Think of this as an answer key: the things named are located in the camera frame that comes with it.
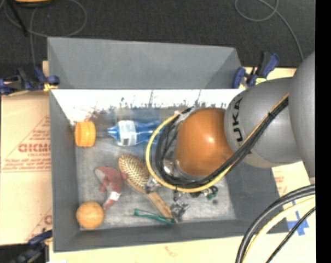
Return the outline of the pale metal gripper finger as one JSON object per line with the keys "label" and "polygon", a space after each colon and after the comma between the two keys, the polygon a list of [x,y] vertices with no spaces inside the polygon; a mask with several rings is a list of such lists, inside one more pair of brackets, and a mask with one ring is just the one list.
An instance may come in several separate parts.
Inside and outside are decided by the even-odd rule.
{"label": "pale metal gripper finger", "polygon": [[155,192],[160,187],[161,187],[161,184],[154,177],[149,177],[146,182],[146,193]]}
{"label": "pale metal gripper finger", "polygon": [[188,210],[189,204],[180,200],[174,201],[170,206],[171,215],[175,223],[182,222],[184,213]]}

